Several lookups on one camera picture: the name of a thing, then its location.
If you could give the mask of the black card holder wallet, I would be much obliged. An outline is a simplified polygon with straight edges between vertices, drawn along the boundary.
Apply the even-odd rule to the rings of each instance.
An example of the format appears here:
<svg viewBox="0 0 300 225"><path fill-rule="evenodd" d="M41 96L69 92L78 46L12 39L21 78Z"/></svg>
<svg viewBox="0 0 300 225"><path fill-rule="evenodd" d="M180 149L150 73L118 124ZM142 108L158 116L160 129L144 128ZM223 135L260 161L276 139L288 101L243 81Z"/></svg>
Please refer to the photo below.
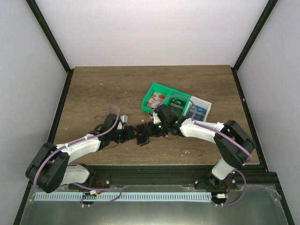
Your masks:
<svg viewBox="0 0 300 225"><path fill-rule="evenodd" d="M137 145L144 146L150 143L147 124L143 123L136 127Z"/></svg>

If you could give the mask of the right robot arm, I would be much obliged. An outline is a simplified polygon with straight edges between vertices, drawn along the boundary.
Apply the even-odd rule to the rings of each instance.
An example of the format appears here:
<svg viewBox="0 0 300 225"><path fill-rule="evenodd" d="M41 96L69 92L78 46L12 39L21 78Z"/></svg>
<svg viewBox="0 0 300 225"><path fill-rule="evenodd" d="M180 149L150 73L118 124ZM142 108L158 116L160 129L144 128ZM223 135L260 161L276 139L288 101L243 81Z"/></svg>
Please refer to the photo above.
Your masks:
<svg viewBox="0 0 300 225"><path fill-rule="evenodd" d="M218 189L226 177L252 161L255 143L246 131L234 120L226 123L197 122L187 116L177 116L168 106L160 105L152 112L156 135L171 133L175 136L198 138L215 144L221 158L208 175L208 183Z"/></svg>

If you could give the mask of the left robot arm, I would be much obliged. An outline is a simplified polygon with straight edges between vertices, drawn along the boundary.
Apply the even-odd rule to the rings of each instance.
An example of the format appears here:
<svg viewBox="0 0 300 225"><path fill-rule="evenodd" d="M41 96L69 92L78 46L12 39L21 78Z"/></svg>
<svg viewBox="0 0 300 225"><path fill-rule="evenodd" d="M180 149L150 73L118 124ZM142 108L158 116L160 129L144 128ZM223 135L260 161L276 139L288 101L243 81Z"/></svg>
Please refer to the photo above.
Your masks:
<svg viewBox="0 0 300 225"><path fill-rule="evenodd" d="M119 117L111 113L102 124L82 138L64 144L43 144L28 166L25 176L35 188L46 193L72 183L79 183L85 189L93 188L96 178L87 166L71 166L71 163L84 155L104 149L110 142L119 144L135 139L136 128L127 126L127 120L126 115Z"/></svg>

